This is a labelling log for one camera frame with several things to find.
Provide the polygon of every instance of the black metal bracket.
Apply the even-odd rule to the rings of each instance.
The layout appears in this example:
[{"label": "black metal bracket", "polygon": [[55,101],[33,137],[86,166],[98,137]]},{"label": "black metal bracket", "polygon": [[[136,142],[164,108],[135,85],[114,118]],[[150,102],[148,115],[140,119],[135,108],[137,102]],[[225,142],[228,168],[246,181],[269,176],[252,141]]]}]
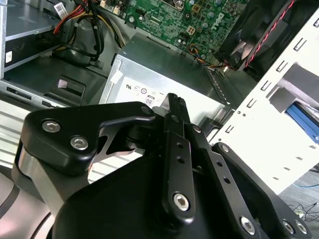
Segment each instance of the black metal bracket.
[{"label": "black metal bracket", "polygon": [[[21,141],[31,156],[75,175],[90,167],[102,128],[112,128],[106,131],[111,134],[108,137],[114,138],[125,126],[151,123],[154,119],[154,112],[140,102],[35,111],[25,118]],[[75,142],[78,148],[70,143],[74,137],[83,139]]]},{"label": "black metal bracket", "polygon": [[254,208],[257,209],[255,216],[270,238],[312,238],[307,225],[298,215],[229,146],[220,142],[214,145],[213,150],[225,159],[245,201],[251,204],[254,200]]},{"label": "black metal bracket", "polygon": [[190,144],[184,138],[184,121],[187,121],[188,114],[179,101],[175,94],[168,94],[164,100],[169,113],[164,117],[161,204],[174,227],[192,223],[196,214]]}]

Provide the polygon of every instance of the motherboard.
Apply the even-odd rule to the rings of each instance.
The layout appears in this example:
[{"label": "motherboard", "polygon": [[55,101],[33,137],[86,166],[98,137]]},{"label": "motherboard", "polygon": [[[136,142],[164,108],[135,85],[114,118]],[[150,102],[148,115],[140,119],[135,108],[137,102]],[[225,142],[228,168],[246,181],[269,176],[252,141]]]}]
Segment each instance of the motherboard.
[{"label": "motherboard", "polygon": [[102,0],[101,6],[168,44],[215,62],[220,48],[249,0]]}]

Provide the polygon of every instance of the white sticker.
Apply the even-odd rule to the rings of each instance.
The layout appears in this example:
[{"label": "white sticker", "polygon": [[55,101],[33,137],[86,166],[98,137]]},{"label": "white sticker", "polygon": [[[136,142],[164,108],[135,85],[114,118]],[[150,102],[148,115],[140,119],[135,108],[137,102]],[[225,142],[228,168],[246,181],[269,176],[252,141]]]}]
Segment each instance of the white sticker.
[{"label": "white sticker", "polygon": [[61,2],[59,2],[56,5],[54,5],[54,9],[58,13],[58,15],[61,18],[61,20],[64,19],[68,15],[68,12],[66,11],[63,3],[61,3]]},{"label": "white sticker", "polygon": [[121,71],[116,71],[114,75],[110,78],[110,81],[114,84],[118,83],[120,78],[123,76],[123,73]]},{"label": "white sticker", "polygon": [[12,61],[12,51],[9,51],[5,54],[5,62],[8,63]]},{"label": "white sticker", "polygon": [[164,92],[156,91],[129,77],[124,77],[115,102],[139,101],[152,108],[160,106],[166,95]]}]

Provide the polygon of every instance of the yellow wire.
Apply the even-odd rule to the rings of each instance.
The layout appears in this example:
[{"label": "yellow wire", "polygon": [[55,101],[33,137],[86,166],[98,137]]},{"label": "yellow wire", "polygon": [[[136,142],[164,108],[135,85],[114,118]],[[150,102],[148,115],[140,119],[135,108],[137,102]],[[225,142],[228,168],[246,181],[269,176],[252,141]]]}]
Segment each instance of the yellow wire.
[{"label": "yellow wire", "polygon": [[[93,14],[92,14],[92,13],[86,14],[86,13],[84,12],[84,13],[81,13],[80,15],[78,15],[78,16],[72,17],[71,19],[79,18],[79,17],[81,17],[81,16],[83,16],[83,15],[93,15]],[[100,15],[98,15],[98,17],[107,25],[107,27],[108,27],[111,31],[113,31],[112,28],[111,28],[111,26],[104,20],[104,18],[102,18]],[[72,36],[71,40],[68,42],[69,44],[73,41],[73,38],[74,38],[74,35]],[[62,51],[62,50],[64,50],[64,49],[66,49],[66,47],[65,47],[65,46],[61,46],[60,48],[56,49],[55,51]]]}]

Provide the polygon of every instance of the cable bundle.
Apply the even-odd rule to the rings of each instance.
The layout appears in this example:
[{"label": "cable bundle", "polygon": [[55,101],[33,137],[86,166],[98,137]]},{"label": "cable bundle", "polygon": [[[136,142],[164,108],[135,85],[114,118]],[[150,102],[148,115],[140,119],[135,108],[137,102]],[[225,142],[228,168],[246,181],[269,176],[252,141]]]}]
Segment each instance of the cable bundle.
[{"label": "cable bundle", "polygon": [[199,55],[198,49],[197,49],[195,44],[190,44],[188,51],[199,64],[201,64],[205,67],[216,69],[216,68],[224,68],[227,66],[229,69],[234,69],[227,62],[220,62],[218,65],[211,65],[211,64],[205,62],[204,59],[201,58],[201,56]]},{"label": "cable bundle", "polygon": [[[72,11],[63,20],[61,20],[61,22],[59,22],[53,34],[58,34],[61,27],[67,21],[71,19],[76,19],[76,18],[78,18],[78,20],[74,24],[71,39],[68,41],[68,43],[61,43],[62,47],[59,47],[55,51],[70,49],[84,56],[91,57],[90,62],[96,62],[100,54],[104,51],[104,35],[102,32],[102,27],[100,25],[100,20],[103,21],[106,24],[106,26],[113,32],[114,40],[117,43],[118,47],[120,48],[124,47],[126,41],[124,37],[122,36],[117,25],[101,9],[98,9],[96,6],[94,6],[92,0],[83,0],[82,4],[78,5],[74,9],[74,11]],[[79,26],[79,23],[83,20],[89,21],[92,25],[93,34],[96,41],[97,52],[95,54],[82,50],[76,46],[73,46],[76,39],[77,28]],[[91,64],[80,64],[80,66],[90,66],[90,65]]]}]

